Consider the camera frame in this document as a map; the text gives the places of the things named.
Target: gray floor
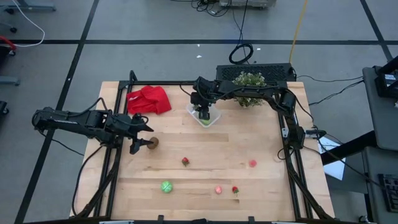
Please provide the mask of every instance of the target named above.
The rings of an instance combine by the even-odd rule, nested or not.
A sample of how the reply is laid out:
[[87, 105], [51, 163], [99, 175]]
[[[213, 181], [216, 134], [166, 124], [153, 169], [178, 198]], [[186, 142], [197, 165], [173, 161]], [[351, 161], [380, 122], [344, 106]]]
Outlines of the gray floor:
[[[47, 40], [78, 40], [93, 0], [54, 1], [58, 11], [28, 13], [46, 31]], [[398, 40], [391, 19], [395, 0], [367, 0], [386, 40]], [[275, 7], [248, 9], [244, 38], [292, 40], [303, 0], [278, 0]], [[238, 22], [242, 9], [235, 9]], [[18, 29], [11, 34], [0, 27], [0, 35], [10, 39], [39, 39], [40, 32], [17, 13], [0, 15]], [[237, 39], [239, 31], [232, 13], [213, 18], [196, 12], [190, 3], [166, 0], [100, 0], [88, 33], [88, 40], [173, 40]], [[309, 1], [298, 39], [377, 40], [359, 1]], [[193, 80], [201, 75], [215, 77], [217, 65], [227, 65], [232, 44], [95, 45], [86, 44], [81, 53], [64, 109], [80, 111], [98, 96], [100, 83], [126, 80], [133, 69], [140, 80]], [[11, 223], [16, 217], [44, 138], [32, 129], [33, 112], [55, 107], [77, 45], [44, 44], [19, 48], [0, 69], [1, 75], [21, 78], [21, 85], [0, 87], [0, 99], [9, 103], [10, 113], [0, 129], [0, 219]], [[289, 59], [290, 45], [254, 45], [251, 62], [283, 63]], [[398, 46], [389, 46], [393, 56]], [[293, 66], [298, 75], [331, 80], [361, 75], [363, 67], [382, 65], [386, 57], [379, 45], [297, 45]], [[348, 83], [318, 83], [301, 78], [309, 102], [340, 91]], [[349, 141], [372, 130], [364, 85], [358, 85], [320, 105], [312, 106], [315, 124], [341, 141]], [[84, 152], [86, 139], [57, 131], [55, 139]], [[38, 186], [25, 221], [52, 220], [69, 215], [73, 188], [82, 158], [51, 144]], [[362, 195], [335, 190], [330, 185], [338, 218], [356, 221], [366, 213]]]

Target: white cable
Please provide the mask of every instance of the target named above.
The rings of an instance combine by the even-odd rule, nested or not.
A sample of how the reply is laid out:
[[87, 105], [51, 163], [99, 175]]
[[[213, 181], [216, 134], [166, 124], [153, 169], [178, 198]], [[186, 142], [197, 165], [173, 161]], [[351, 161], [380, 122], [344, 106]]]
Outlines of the white cable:
[[33, 46], [36, 46], [36, 45], [41, 44], [41, 43], [43, 42], [43, 40], [44, 40], [44, 37], [45, 37], [45, 32], [44, 32], [44, 30], [43, 30], [42, 28], [40, 28], [38, 25], [36, 25], [36, 23], [32, 22], [27, 16], [25, 16], [25, 14], [24, 14], [24, 13], [22, 12], [22, 10], [19, 8], [18, 3], [15, 2], [15, 0], [11, 0], [11, 1], [13, 1], [13, 3], [17, 6], [19, 12], [21, 12], [21, 14], [25, 17], [25, 19], [27, 19], [30, 23], [32, 23], [34, 26], [36, 26], [37, 28], [39, 28], [39, 30], [41, 30], [41, 31], [43, 32], [42, 40], [41, 40], [39, 43], [36, 43], [36, 44], [29, 44], [29, 45], [18, 45], [18, 44], [15, 44], [15, 46], [17, 46], [17, 47], [33, 47]]

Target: pink ball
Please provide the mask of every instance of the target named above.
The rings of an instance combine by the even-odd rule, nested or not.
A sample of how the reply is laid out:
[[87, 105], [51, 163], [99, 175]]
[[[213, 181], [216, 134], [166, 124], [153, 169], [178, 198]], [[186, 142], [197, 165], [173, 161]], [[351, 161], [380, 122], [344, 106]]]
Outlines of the pink ball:
[[216, 191], [216, 194], [221, 194], [222, 191], [223, 191], [223, 189], [221, 188], [221, 186], [217, 186], [214, 190]]
[[255, 167], [256, 165], [257, 165], [257, 162], [254, 159], [249, 161], [250, 167]]

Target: black metal frame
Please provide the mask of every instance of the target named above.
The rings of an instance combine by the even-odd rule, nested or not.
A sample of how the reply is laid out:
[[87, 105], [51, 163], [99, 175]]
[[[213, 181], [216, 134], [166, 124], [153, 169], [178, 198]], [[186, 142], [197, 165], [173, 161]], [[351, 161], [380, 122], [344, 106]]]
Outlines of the black metal frame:
[[[114, 106], [114, 112], [118, 113], [119, 108], [121, 105], [121, 100], [123, 96], [123, 91], [127, 89], [127, 92], [131, 92], [133, 85], [192, 85], [194, 81], [138, 81], [137, 77], [135, 76], [134, 72], [130, 72], [130, 80], [128, 81], [120, 81], [118, 85], [118, 92], [116, 94], [116, 102]], [[127, 101], [125, 101], [124, 104], [124, 109], [123, 113], [127, 113]], [[284, 154], [285, 154], [285, 163], [286, 163], [286, 168], [287, 170], [294, 170], [293, 167], [293, 162], [291, 157], [289, 156], [289, 148], [287, 147], [287, 144], [285, 142], [285, 139], [282, 137], [282, 128], [285, 127], [284, 119], [283, 116], [278, 113], [278, 119], [279, 119], [279, 125], [280, 125], [280, 131], [281, 131], [281, 138], [282, 138], [282, 143], [284, 146]], [[120, 147], [117, 147], [116, 150], [116, 155], [114, 158], [114, 164], [117, 164], [116, 170], [113, 170], [113, 174], [108, 173], [108, 167], [109, 167], [109, 162], [111, 159], [111, 148], [106, 149], [105, 157], [104, 157], [104, 163], [103, 163], [103, 168], [101, 172], [101, 178], [99, 181], [99, 185], [101, 186], [102, 189], [105, 189], [107, 185], [104, 185], [107, 180], [109, 180], [109, 176], [111, 176], [111, 181], [110, 181], [110, 188], [109, 188], [109, 197], [108, 201], [106, 203], [106, 213], [105, 216], [100, 216], [100, 210], [101, 210], [101, 204], [103, 201], [102, 195], [96, 194], [93, 198], [99, 198], [98, 202], [95, 204], [94, 207], [94, 212], [92, 217], [84, 216], [84, 217], [74, 217], [68, 220], [52, 220], [52, 221], [46, 221], [46, 222], [34, 222], [36, 224], [42, 223], [42, 224], [61, 224], [61, 223], [98, 223], [99, 221], [110, 221], [111, 220], [111, 214], [112, 214], [112, 209], [113, 209], [113, 200], [114, 200], [114, 195], [115, 195], [115, 190], [116, 190], [116, 184], [117, 184], [117, 179], [118, 179], [118, 170], [119, 170], [119, 161], [121, 158], [121, 150], [123, 148], [123, 144]], [[302, 223], [309, 223], [309, 224], [352, 224], [351, 222], [341, 222], [338, 220], [325, 220], [325, 219], [313, 219], [312, 215], [312, 209], [309, 200], [314, 201], [315, 199], [312, 197], [312, 195], [309, 192], [304, 192], [303, 196], [303, 201], [305, 205], [305, 213], [306, 213], [306, 218], [303, 218], [300, 214], [300, 206], [299, 206], [299, 198], [297, 196], [297, 189], [296, 189], [296, 182], [299, 181], [301, 185], [301, 191], [303, 189], [307, 188], [307, 183], [305, 180], [305, 172], [303, 169], [303, 163], [302, 163], [302, 158], [299, 150], [296, 150], [294, 152], [295, 154], [295, 159], [296, 159], [296, 165], [297, 165], [297, 170], [298, 173], [296, 175], [288, 175], [289, 177], [289, 185], [290, 185], [290, 194], [292, 197], [292, 205], [293, 205], [293, 210], [294, 210], [294, 216], [295, 216], [295, 221], [296, 222], [302, 222]], [[158, 220], [134, 220], [135, 224], [192, 224], [194, 222], [197, 222], [198, 224], [202, 223], [201, 220], [194, 220], [194, 221], [164, 221], [164, 216], [159, 215]], [[254, 217], [248, 217], [248, 222], [250, 224], [271, 224], [275, 222], [257, 222], [254, 220]], [[212, 222], [208, 221], [208, 223], [212, 224], [247, 224], [248, 222], [237, 222], [237, 221], [231, 221], [231, 222]]]

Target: yellow cable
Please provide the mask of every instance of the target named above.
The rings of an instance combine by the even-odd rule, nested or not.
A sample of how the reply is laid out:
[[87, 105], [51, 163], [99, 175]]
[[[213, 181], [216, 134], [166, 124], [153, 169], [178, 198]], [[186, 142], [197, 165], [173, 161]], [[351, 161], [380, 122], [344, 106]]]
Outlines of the yellow cable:
[[297, 34], [299, 33], [299, 30], [300, 30], [301, 20], [303, 19], [303, 16], [304, 16], [304, 13], [305, 13], [305, 9], [307, 8], [307, 3], [308, 3], [308, 0], [305, 0], [303, 9], [301, 10], [300, 19], [298, 20], [296, 31], [294, 32], [293, 44], [292, 44], [292, 48], [290, 50], [290, 56], [289, 56], [289, 63], [292, 63], [294, 45], [296, 44]]

